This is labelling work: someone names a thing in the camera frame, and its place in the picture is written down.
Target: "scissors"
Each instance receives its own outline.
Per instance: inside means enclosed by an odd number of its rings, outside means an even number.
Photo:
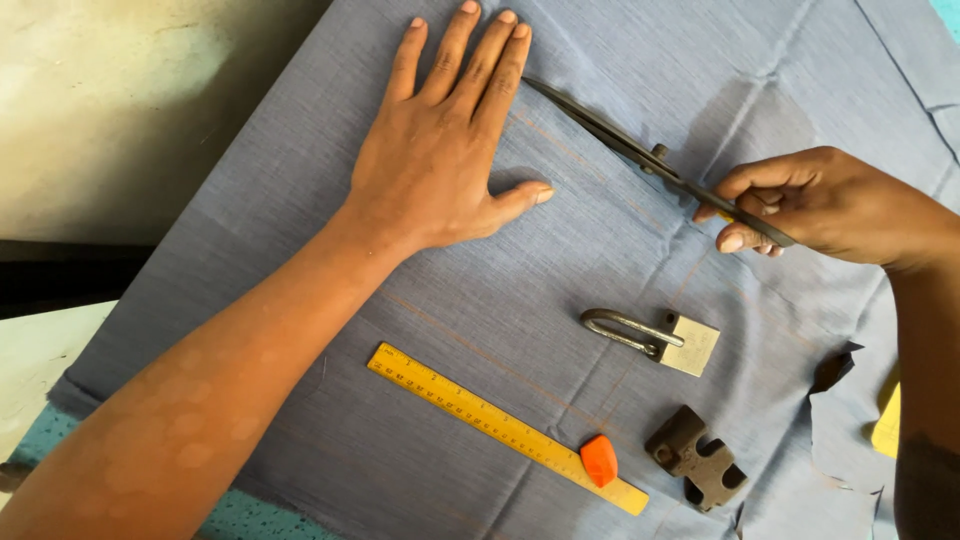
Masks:
[[[666,155],[666,147],[662,144],[654,146],[653,151],[647,150],[640,145],[640,143],[627,136],[627,134],[615,128],[610,122],[590,112],[573,101],[569,96],[533,79],[524,77],[523,81],[555,103],[567,116],[576,120],[578,124],[586,128],[593,136],[600,139],[608,148],[611,148],[621,156],[639,165],[643,172],[655,174],[663,178],[665,181],[689,193],[694,199],[701,203],[706,203],[719,209],[721,215],[727,214],[732,220],[744,223],[754,231],[766,235],[781,247],[785,248],[797,243],[793,238],[784,234],[776,227],[736,207],[731,204],[730,201],[720,198],[699,184],[680,178],[680,175],[678,175],[675,170],[663,162],[662,158]]]

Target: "orange chalk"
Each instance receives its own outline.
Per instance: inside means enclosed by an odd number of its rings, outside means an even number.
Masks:
[[[616,478],[616,453],[607,435],[597,435],[580,447],[580,459],[597,487],[603,487]]]

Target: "denim-like cloth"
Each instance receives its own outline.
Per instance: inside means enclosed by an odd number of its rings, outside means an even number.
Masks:
[[[534,28],[527,75],[666,144],[689,179],[713,184],[739,162],[830,144],[957,208],[960,53],[924,0],[887,4],[511,7]],[[504,7],[485,2],[485,16]],[[53,403],[88,414],[318,231],[347,196],[404,27],[430,22],[430,58],[455,9],[334,3]],[[692,225],[688,197],[523,86],[491,189],[531,178],[558,188],[549,204],[394,272],[294,390],[236,485],[356,538],[709,539],[737,526],[746,538],[866,537],[875,486],[847,489],[817,468],[806,393],[817,363],[852,337],[876,374],[890,368],[886,327],[863,324],[894,317],[876,299],[880,270],[803,247],[778,259],[716,253],[720,220]],[[674,308],[722,334],[697,379],[585,330],[577,316],[589,307],[650,322]],[[381,379],[365,364],[382,340],[570,448],[604,432],[649,505],[630,516]],[[642,450],[681,404],[751,478],[708,514]]]

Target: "metal padlock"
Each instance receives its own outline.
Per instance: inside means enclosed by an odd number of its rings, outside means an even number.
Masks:
[[[597,321],[611,321],[642,331],[652,336],[655,342],[638,341],[622,331],[599,324]],[[657,363],[696,377],[704,373],[707,361],[710,360],[710,353],[713,352],[713,347],[720,338],[720,331],[716,328],[688,319],[672,310],[667,310],[663,314],[658,329],[649,327],[619,311],[602,308],[584,311],[580,315],[580,322],[592,331],[641,351]]]

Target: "ruler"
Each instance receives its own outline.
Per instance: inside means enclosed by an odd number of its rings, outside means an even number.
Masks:
[[[410,358],[389,343],[380,343],[367,367],[635,516],[650,500],[646,493],[621,479],[614,479],[602,488],[597,487],[584,469],[579,454]]]

